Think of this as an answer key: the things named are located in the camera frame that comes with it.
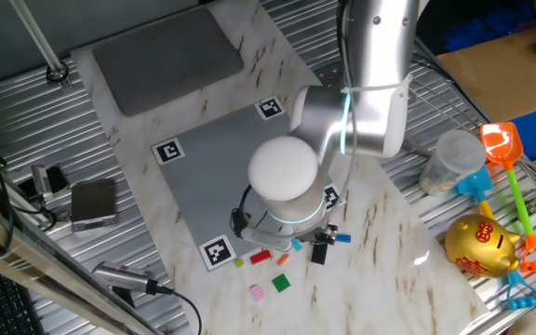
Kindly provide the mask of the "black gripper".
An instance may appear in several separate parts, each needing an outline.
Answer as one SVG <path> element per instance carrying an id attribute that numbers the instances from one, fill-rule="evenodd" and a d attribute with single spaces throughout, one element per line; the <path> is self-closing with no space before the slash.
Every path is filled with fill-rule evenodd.
<path id="1" fill-rule="evenodd" d="M 309 233 L 302 234 L 301 241 L 312 245 L 334 245 L 338 235 L 338 229 L 339 227 L 333 224 L 327 224 L 325 227 L 317 227 Z"/>

